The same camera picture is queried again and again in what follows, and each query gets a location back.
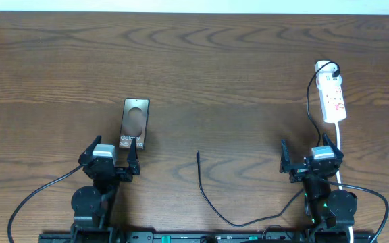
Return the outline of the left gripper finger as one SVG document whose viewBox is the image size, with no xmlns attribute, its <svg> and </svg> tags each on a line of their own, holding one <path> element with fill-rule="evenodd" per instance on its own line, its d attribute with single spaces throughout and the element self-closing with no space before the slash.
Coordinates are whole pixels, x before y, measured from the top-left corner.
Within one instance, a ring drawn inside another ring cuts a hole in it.
<svg viewBox="0 0 389 243">
<path fill-rule="evenodd" d="M 131 142 L 130 150 L 127 157 L 127 162 L 129 164 L 129 167 L 132 169 L 139 169 L 139 161 L 138 161 L 138 155 L 137 155 L 137 143 L 135 140 Z"/>
<path fill-rule="evenodd" d="M 98 135 L 93 142 L 82 152 L 79 156 L 79 161 L 92 161 L 95 156 L 93 155 L 93 151 L 98 144 L 101 143 L 101 136 Z"/>
</svg>

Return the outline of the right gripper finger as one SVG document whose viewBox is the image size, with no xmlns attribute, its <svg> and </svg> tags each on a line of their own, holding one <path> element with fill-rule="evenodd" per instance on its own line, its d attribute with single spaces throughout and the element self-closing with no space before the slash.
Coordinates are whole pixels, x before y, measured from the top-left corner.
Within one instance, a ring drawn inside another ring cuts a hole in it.
<svg viewBox="0 0 389 243">
<path fill-rule="evenodd" d="M 342 151 L 330 140 L 326 133 L 322 135 L 323 145 L 329 146 L 337 159 L 342 158 Z"/>
<path fill-rule="evenodd" d="M 281 154 L 281 167 L 289 167 L 291 165 L 290 155 L 288 152 L 288 147 L 285 140 L 281 140 L 282 145 L 282 154 Z"/>
</svg>

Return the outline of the Galaxy S25 Ultra smartphone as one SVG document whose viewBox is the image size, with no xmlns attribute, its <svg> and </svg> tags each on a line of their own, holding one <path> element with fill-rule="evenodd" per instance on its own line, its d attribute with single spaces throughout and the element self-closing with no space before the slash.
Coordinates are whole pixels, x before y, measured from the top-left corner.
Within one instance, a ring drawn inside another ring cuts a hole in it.
<svg viewBox="0 0 389 243">
<path fill-rule="evenodd" d="M 118 144 L 120 149 L 129 149 L 133 139 L 138 150 L 145 149 L 149 105 L 149 99 L 125 99 Z"/>
</svg>

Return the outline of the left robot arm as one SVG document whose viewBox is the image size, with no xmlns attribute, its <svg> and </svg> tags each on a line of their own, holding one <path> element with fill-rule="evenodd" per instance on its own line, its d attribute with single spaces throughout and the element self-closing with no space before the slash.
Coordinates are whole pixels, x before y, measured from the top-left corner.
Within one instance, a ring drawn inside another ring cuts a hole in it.
<svg viewBox="0 0 389 243">
<path fill-rule="evenodd" d="M 101 144 L 100 136 L 79 156 L 78 163 L 93 184 L 81 187 L 72 196 L 70 242 L 125 242 L 124 233 L 110 226 L 110 218 L 120 182 L 131 182 L 140 174 L 136 140 L 130 142 L 127 167 L 115 165 L 115 147 Z"/>
</svg>

